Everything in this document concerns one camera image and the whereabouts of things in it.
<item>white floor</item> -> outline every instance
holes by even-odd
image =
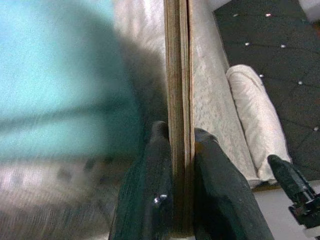
[[[320,181],[311,183],[317,193],[320,192]],[[306,238],[303,226],[298,225],[288,210],[292,202],[282,189],[254,193],[259,207],[267,221],[275,240],[312,240]]]

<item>white cushion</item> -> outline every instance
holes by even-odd
[[[246,65],[230,67],[226,73],[247,145],[261,181],[274,184],[276,179],[268,164],[270,154],[288,162],[285,135],[277,112],[271,103],[263,82]]]

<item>textured upholstery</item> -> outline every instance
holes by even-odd
[[[319,179],[320,39],[298,0],[233,0],[214,13],[230,65],[261,75],[293,163]]]

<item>rolled white pillow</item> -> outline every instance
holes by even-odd
[[[263,82],[256,72],[246,65],[235,65],[226,73],[246,142],[263,182],[276,183],[268,164],[271,154],[291,162],[286,138],[275,107],[271,103]]]

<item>teal shirt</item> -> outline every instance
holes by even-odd
[[[111,0],[0,2],[0,159],[136,154]]]

